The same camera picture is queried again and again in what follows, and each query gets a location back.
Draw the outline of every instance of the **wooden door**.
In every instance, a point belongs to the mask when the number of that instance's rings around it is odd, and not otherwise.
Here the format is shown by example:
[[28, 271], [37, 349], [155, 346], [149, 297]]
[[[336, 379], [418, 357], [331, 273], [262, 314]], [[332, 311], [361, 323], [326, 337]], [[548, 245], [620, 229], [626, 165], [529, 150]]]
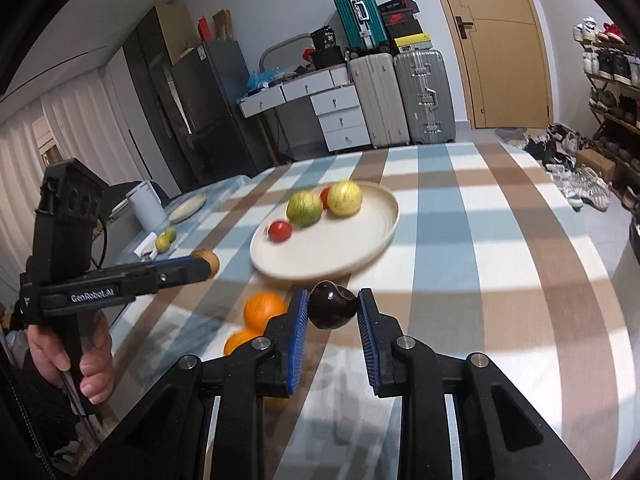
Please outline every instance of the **wooden door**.
[[548, 67], [529, 0], [442, 0], [476, 128], [546, 128]]

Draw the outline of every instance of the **white drawer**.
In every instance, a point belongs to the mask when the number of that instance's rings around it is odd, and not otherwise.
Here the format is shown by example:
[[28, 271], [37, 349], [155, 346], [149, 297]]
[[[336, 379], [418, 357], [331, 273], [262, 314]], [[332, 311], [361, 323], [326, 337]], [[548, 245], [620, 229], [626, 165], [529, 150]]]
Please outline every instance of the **white drawer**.
[[347, 108], [346, 110], [338, 110], [337, 112], [324, 114], [318, 116], [318, 120], [324, 133], [345, 130], [365, 123], [364, 115], [360, 107]]
[[323, 70], [316, 74], [305, 75], [288, 83], [283, 83], [282, 91], [287, 101], [293, 101], [311, 94], [317, 94], [334, 87], [334, 80], [331, 73]]
[[318, 116], [335, 112], [336, 110], [360, 106], [354, 85], [311, 96], [311, 102]]
[[349, 84], [349, 73], [346, 66], [334, 68], [330, 70], [331, 78], [334, 80], [334, 86], [344, 86]]
[[364, 125], [346, 128], [337, 132], [325, 133], [324, 140], [330, 152], [371, 144], [369, 132]]
[[268, 90], [263, 90], [259, 94], [252, 95], [240, 103], [240, 109], [245, 117], [259, 114], [284, 104], [284, 95], [282, 95], [282, 87], [274, 86]]

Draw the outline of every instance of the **door frame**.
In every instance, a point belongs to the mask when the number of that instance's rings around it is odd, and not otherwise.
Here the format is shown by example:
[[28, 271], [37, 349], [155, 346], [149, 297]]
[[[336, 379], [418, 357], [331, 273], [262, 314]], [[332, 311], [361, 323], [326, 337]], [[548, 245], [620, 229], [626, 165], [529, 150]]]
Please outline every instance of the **door frame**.
[[[536, 6], [533, 0], [528, 0], [528, 1], [529, 1], [529, 7], [533, 12], [533, 19], [536, 22], [536, 30], [538, 31], [538, 39], [540, 40], [540, 47], [542, 49], [543, 64], [545, 66], [546, 100], [547, 100], [548, 109], [549, 109], [549, 123], [553, 123], [554, 122], [554, 103], [553, 103], [553, 95], [551, 91], [551, 72], [549, 69], [549, 59], [546, 54], [545, 37], [542, 34], [542, 25], [540, 23], [540, 17], [538, 16], [538, 11], [536, 9]], [[471, 84], [469, 83], [469, 74], [466, 68], [466, 60], [462, 50], [462, 40], [460, 40], [460, 35], [458, 33], [458, 26], [456, 25], [456, 20], [454, 19], [453, 12], [451, 10], [451, 7], [449, 6], [449, 1], [440, 0], [440, 4], [442, 5], [442, 9], [444, 10], [444, 15], [447, 19], [447, 25], [449, 25], [449, 32], [451, 34], [451, 39], [453, 40], [453, 47], [456, 51], [456, 57], [458, 58], [460, 78], [462, 79], [462, 89], [465, 95], [466, 118], [471, 123], [471, 127], [475, 129], [476, 118], [474, 116], [473, 102], [471, 99]]]

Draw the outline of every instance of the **doormat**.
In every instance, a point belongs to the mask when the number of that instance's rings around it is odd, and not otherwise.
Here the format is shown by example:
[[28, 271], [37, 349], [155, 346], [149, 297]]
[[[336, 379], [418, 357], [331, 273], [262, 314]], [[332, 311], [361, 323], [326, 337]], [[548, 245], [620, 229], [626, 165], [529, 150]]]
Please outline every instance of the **doormat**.
[[495, 136], [505, 144], [519, 144], [527, 133], [526, 128], [496, 128]]

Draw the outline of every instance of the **human hand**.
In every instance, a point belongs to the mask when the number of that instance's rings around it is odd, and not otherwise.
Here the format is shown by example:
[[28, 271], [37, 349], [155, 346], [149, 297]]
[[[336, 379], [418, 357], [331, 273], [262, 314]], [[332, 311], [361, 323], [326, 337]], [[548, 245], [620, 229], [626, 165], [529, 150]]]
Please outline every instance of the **human hand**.
[[[80, 391], [92, 404], [104, 402], [113, 390], [115, 372], [111, 356], [111, 335], [107, 319], [101, 311], [95, 317], [92, 343], [94, 347], [82, 354], [80, 371], [84, 375]], [[62, 386], [60, 370], [66, 372], [71, 362], [62, 341], [53, 330], [43, 326], [29, 325], [26, 330], [33, 363], [49, 383]]]

